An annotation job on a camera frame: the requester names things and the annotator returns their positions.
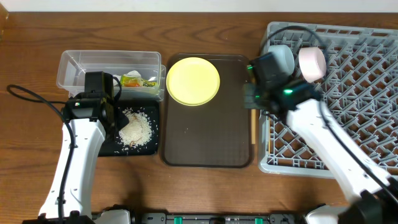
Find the wooden chopstick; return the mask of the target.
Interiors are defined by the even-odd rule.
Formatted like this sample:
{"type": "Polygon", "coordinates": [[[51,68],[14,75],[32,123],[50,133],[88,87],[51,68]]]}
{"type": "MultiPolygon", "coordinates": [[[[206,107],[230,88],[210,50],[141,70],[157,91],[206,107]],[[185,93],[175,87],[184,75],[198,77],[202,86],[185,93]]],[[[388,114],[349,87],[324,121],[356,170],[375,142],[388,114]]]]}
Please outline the wooden chopstick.
{"type": "Polygon", "coordinates": [[[251,144],[256,143],[256,110],[251,110],[251,144]]]}

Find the pile of white rice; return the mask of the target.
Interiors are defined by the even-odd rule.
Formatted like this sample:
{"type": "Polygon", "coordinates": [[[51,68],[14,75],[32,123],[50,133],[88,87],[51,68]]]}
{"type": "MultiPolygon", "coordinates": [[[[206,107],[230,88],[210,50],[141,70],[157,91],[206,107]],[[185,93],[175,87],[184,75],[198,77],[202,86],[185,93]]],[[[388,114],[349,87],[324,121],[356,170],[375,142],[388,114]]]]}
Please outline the pile of white rice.
{"type": "Polygon", "coordinates": [[[158,150],[157,125],[143,108],[124,108],[128,124],[116,135],[113,153],[117,156],[151,155],[158,150]]]}

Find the green orange snack wrapper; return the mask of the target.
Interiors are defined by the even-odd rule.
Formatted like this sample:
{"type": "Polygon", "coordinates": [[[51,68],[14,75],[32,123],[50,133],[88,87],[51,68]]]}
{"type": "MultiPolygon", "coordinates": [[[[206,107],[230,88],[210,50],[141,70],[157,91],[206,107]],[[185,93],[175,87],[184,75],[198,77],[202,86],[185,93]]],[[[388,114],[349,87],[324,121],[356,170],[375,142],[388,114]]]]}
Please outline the green orange snack wrapper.
{"type": "Polygon", "coordinates": [[[156,82],[151,82],[149,80],[145,80],[141,77],[132,77],[132,76],[127,76],[127,75],[123,75],[121,77],[121,84],[122,86],[125,87],[155,87],[156,86],[156,82]]]}

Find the white tissue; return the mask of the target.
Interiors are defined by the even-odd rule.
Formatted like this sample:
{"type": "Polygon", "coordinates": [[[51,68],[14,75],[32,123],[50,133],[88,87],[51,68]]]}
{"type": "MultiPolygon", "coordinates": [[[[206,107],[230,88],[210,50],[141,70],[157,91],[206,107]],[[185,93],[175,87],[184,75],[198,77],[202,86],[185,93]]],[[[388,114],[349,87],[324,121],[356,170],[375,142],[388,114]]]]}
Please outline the white tissue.
{"type": "Polygon", "coordinates": [[[113,75],[113,77],[122,82],[123,78],[141,78],[142,76],[137,70],[133,70],[123,75],[113,75]]]}

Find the yellow plate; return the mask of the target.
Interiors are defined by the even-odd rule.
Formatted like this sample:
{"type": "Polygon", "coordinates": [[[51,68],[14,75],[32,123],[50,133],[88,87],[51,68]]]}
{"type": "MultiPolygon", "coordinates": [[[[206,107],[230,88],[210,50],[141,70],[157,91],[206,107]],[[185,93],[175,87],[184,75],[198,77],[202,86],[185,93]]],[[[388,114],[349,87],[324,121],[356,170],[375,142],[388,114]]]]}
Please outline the yellow plate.
{"type": "Polygon", "coordinates": [[[216,67],[200,57],[188,57],[174,63],[168,71],[169,95],[185,106],[200,106],[212,100],[220,88],[216,67]]]}

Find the pink bowl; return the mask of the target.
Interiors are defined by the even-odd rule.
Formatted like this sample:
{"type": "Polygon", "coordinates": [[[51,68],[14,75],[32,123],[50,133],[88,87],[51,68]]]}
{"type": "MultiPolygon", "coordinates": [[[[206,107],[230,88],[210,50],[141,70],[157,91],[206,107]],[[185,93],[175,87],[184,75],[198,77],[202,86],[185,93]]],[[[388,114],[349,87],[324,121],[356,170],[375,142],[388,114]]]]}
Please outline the pink bowl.
{"type": "Polygon", "coordinates": [[[301,48],[298,53],[298,63],[304,79],[313,83],[326,74],[326,60],[318,47],[301,48]]]}

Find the light blue bowl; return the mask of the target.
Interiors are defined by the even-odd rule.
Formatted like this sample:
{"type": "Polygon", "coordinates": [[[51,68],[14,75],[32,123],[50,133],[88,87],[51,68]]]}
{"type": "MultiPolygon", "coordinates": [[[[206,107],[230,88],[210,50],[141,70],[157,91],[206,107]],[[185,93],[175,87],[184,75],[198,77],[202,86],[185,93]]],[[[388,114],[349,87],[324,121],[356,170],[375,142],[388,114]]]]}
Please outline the light blue bowl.
{"type": "Polygon", "coordinates": [[[295,68],[294,56],[287,45],[271,45],[268,52],[275,57],[281,72],[287,75],[293,74],[295,68]]]}

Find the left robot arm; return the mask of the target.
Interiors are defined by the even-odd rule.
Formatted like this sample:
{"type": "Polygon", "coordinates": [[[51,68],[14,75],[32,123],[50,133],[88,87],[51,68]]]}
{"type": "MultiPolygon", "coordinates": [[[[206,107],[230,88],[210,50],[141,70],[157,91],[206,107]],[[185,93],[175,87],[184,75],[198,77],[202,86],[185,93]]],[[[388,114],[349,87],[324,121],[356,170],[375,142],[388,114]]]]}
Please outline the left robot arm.
{"type": "Polygon", "coordinates": [[[63,139],[50,192],[31,223],[94,223],[91,191],[105,139],[116,132],[114,100],[70,98],[61,112],[63,139]]]}

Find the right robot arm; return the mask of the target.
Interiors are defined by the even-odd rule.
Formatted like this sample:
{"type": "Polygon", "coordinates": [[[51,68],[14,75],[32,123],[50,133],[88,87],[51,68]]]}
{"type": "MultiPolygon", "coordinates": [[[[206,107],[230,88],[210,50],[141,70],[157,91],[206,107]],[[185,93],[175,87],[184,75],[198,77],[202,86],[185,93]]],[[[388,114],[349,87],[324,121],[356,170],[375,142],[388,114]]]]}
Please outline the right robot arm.
{"type": "Polygon", "coordinates": [[[315,151],[349,202],[348,207],[318,207],[306,214],[306,223],[397,223],[397,180],[360,149],[311,84],[247,83],[243,95],[246,108],[276,115],[315,151]]]}

